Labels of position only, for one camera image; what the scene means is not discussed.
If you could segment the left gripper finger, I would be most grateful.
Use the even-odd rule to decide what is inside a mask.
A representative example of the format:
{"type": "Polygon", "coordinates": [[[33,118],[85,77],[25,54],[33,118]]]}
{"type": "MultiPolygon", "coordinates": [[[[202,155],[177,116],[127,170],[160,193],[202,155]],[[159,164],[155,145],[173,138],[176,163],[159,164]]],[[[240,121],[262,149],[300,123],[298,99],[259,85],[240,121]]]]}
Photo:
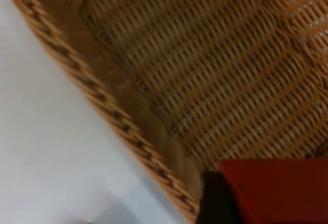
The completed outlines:
{"type": "Polygon", "coordinates": [[[243,223],[237,203],[221,172],[204,172],[202,190],[197,224],[243,223]]]}

